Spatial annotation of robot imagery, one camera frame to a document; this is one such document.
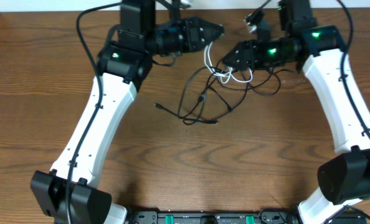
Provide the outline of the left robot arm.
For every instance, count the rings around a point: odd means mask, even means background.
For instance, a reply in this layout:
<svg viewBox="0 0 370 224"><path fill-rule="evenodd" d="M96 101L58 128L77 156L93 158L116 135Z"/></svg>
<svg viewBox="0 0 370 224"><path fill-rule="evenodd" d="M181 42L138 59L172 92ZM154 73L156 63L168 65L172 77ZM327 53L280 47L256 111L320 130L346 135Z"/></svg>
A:
<svg viewBox="0 0 370 224"><path fill-rule="evenodd" d="M127 223L127 209L98 186L113 137L154 56L197 52L224 34L224 27L200 17L181 17L184 1L163 1L169 21L156 23L156 2L120 1L120 22L90 63L92 90L75 131L50 171L36 171L31 190L55 223Z"/></svg>

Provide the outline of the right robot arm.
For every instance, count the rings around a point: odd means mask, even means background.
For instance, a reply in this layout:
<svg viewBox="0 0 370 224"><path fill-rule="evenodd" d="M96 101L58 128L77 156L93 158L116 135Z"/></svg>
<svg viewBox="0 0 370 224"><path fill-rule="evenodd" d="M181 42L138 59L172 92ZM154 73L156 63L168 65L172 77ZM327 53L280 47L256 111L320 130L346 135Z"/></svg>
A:
<svg viewBox="0 0 370 224"><path fill-rule="evenodd" d="M245 18L257 38L238 43L223 63L265 70L296 63L312 84L329 123L336 157L319 167L318 188L297 207L300 223L346 223L347 209L370 199L370 112L349 63L350 40L319 26L309 0L278 3L285 36L272 39L262 8Z"/></svg>

